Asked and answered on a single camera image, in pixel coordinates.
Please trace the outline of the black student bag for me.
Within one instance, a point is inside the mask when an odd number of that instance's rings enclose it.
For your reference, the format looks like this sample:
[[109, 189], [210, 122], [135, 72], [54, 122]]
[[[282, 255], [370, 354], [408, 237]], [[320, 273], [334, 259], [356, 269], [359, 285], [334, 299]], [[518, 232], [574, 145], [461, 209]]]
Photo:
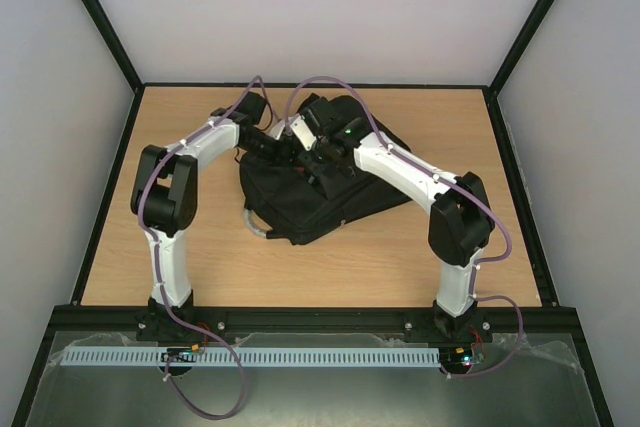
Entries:
[[[359, 102], [347, 95], [331, 99], [355, 114]], [[341, 160], [350, 177], [346, 190], [315, 190], [300, 167], [272, 163], [276, 140], [264, 134], [241, 144], [239, 179], [245, 197], [243, 216], [253, 232], [268, 240], [286, 239], [306, 245], [344, 224], [386, 211], [409, 201], [399, 190]]]

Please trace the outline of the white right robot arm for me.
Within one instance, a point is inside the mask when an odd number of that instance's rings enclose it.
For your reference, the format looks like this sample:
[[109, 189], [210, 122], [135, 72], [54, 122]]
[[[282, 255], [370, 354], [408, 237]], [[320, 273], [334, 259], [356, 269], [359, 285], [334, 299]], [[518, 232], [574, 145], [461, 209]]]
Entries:
[[327, 162], [348, 160], [416, 202], [428, 214], [428, 244], [441, 261], [435, 323], [445, 337], [471, 326], [475, 281], [496, 220], [480, 177], [456, 176], [420, 159], [382, 130], [369, 109], [349, 114], [325, 97], [310, 96], [289, 122], [305, 153]]

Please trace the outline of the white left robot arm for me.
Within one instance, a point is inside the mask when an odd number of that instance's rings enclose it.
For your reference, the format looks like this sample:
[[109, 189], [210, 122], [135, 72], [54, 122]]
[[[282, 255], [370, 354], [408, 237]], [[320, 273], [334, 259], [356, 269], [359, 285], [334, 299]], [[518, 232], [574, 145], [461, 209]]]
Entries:
[[221, 154], [260, 136], [263, 113], [272, 110], [265, 92], [247, 91], [230, 107], [212, 112], [194, 132], [166, 146], [148, 145], [141, 152], [131, 210], [151, 254], [150, 298], [167, 311], [192, 299], [186, 230], [198, 208], [200, 172]]

